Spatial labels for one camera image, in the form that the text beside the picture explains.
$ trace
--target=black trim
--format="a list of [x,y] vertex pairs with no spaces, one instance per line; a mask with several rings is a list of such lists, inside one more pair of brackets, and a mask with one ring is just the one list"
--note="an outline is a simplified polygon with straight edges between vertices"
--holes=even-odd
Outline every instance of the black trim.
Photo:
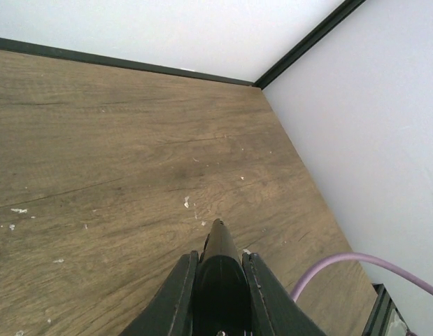
[[160,66],[148,63],[141,63],[135,61],[128,61],[125,59],[118,59],[107,56],[99,56],[94,54],[87,54],[85,52],[78,52],[73,50],[47,47],[45,45],[9,40],[0,38],[0,50],[13,51],[15,53],[24,53],[30,55],[38,55],[44,57],[57,58],[61,60],[77,61],[90,64],[106,65],[108,67],[117,67],[123,69],[140,70],[155,72],[157,74],[166,74],[180,77],[204,79],[206,81],[237,84],[244,86],[252,86],[252,82],[240,80],[235,78],[228,78],[222,76],[209,75],[207,73],[200,73],[194,71],[187,71],[182,69],[170,68],[167,66]]
[[318,41],[327,35],[335,26],[349,16],[365,0],[345,0],[338,8],[327,16],[311,33],[301,40],[290,52],[283,56],[266,73],[258,79],[253,86],[264,89],[284,70],[294,64],[304,53],[311,49]]

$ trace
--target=wood grain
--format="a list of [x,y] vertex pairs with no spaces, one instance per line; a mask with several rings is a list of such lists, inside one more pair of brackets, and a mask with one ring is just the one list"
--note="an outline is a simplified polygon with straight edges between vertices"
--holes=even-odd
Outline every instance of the wood grain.
[[[350,250],[260,90],[0,51],[0,335],[117,335],[217,217],[288,290]],[[375,297],[346,262],[299,305],[360,335]]]

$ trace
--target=white paint chip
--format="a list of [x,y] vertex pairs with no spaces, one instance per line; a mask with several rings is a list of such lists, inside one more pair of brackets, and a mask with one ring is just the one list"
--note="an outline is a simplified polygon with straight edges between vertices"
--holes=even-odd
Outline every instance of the white paint chip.
[[11,211],[14,211],[18,214],[26,214],[28,212],[28,209],[11,209]]

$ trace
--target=white panel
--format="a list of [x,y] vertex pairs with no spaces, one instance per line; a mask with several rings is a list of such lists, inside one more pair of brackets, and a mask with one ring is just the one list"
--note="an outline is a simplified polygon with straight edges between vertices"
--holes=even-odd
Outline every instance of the white panel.
[[341,0],[0,0],[0,37],[256,81]]
[[[353,249],[433,285],[433,1],[366,1],[265,94]],[[433,297],[365,267],[433,335]]]

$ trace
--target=cable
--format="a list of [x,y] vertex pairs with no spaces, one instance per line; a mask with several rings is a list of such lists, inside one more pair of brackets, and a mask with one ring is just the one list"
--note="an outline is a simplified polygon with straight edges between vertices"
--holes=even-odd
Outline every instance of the cable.
[[[301,292],[304,290],[305,286],[308,284],[308,282],[321,270],[326,268],[326,266],[337,263],[339,261],[344,260],[356,260],[356,261],[363,261],[366,263],[374,264],[379,267],[385,268],[395,274],[398,274],[399,276],[405,278],[406,280],[410,281],[414,285],[417,285],[424,291],[427,291],[429,294],[433,296],[433,286],[429,285],[427,282],[423,281],[422,279],[416,277],[410,272],[407,272],[406,270],[393,265],[391,262],[385,261],[383,259],[373,257],[372,255],[363,254],[363,253],[337,253],[334,255],[331,255],[329,257],[323,258],[319,260],[316,264],[308,268],[308,270],[301,276],[301,278],[298,280],[298,282],[295,284],[294,289],[292,289],[290,293],[291,299],[296,302],[299,298]],[[407,335],[415,335],[412,332],[408,332]]]

